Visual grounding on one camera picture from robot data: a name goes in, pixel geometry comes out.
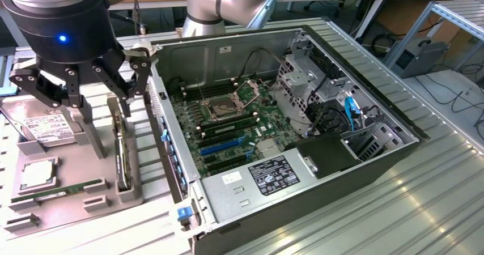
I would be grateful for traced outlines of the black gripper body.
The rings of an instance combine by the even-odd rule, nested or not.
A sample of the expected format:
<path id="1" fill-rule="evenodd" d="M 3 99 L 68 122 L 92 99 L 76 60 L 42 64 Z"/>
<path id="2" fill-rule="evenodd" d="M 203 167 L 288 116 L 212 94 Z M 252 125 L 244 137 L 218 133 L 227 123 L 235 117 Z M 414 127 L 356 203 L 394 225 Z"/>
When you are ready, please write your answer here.
<path id="1" fill-rule="evenodd" d="M 118 68 L 126 55 L 110 20 L 110 0 L 3 0 L 40 68 Z"/>

